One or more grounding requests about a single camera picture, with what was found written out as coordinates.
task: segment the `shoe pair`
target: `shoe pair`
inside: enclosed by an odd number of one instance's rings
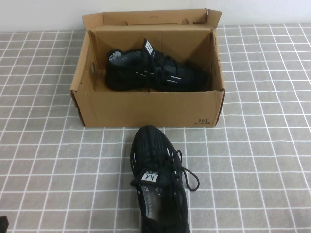
[[[176,151],[162,131],[144,126],[131,149],[131,167],[142,215],[142,233],[188,233],[188,207],[182,175],[190,191],[199,188],[196,175],[182,167],[182,153]],[[186,171],[197,179],[191,189]]]
[[[162,92],[203,91],[211,88],[211,74],[164,56],[144,39],[140,50],[112,50],[107,55],[105,82],[116,91],[146,87]]]

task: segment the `black sneaker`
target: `black sneaker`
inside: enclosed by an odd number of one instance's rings
[[[142,233],[188,233],[188,208],[182,174],[191,191],[199,188],[196,175],[182,167],[182,154],[154,126],[144,126],[135,135],[131,149],[131,167],[135,178],[142,215]],[[195,189],[188,184],[186,172],[198,182]]]
[[[211,87],[211,75],[187,67],[152,48],[148,40],[140,50],[112,50],[107,55],[107,86],[116,91],[152,88],[164,92],[202,91]]]

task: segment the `black shoelace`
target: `black shoelace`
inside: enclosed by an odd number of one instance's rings
[[[173,155],[172,154],[171,155],[165,155],[164,154],[164,155],[159,156],[158,152],[157,152],[157,150],[155,148],[152,148],[152,150],[154,150],[156,152],[156,155],[146,156],[144,158],[144,162],[145,163],[154,163],[156,169],[159,169],[162,166],[167,166],[170,169],[170,171],[174,173],[174,178],[179,180],[180,176],[176,172]],[[183,155],[182,155],[180,150],[178,150],[176,152],[176,155],[178,155],[178,154],[180,156],[180,163],[182,163]],[[131,158],[132,169],[134,169],[134,163],[135,163],[134,159]],[[199,178],[192,171],[190,171],[189,169],[187,169],[187,168],[185,168],[183,166],[181,166],[181,170],[183,171],[183,173],[185,175],[185,180],[186,180],[187,188],[190,191],[192,191],[192,192],[196,191],[200,187],[200,180],[199,180]],[[186,171],[189,172],[192,176],[194,176],[194,178],[197,180],[197,186],[195,188],[190,188]]]
[[[157,84],[160,85],[159,77],[161,77],[161,80],[167,80],[170,75],[167,74],[165,75],[165,70],[164,70],[164,65],[166,64],[167,61],[172,61],[175,64],[176,67],[176,75],[178,76],[178,64],[177,61],[172,58],[171,56],[164,56],[164,53],[154,51],[153,56],[149,59],[149,64],[146,67],[146,82],[147,82],[147,89],[148,92],[150,92],[149,88],[149,79],[150,79],[150,68],[153,69],[154,71],[154,77],[157,81]],[[156,73],[156,68],[160,67],[160,71]]]

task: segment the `tiled floor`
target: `tiled floor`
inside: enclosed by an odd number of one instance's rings
[[[188,193],[190,228],[311,232],[311,24],[217,31],[226,87],[217,127],[163,129],[201,180]],[[0,33],[0,215],[9,233],[138,232],[136,130],[85,129],[70,99],[83,36]]]

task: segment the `cardboard box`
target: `cardboard box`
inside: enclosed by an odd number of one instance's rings
[[[71,96],[86,127],[214,127],[224,100],[217,28],[221,12],[194,9],[104,12],[83,16],[84,37]],[[116,92],[105,86],[107,53],[142,47],[188,62],[213,76],[212,91]]]

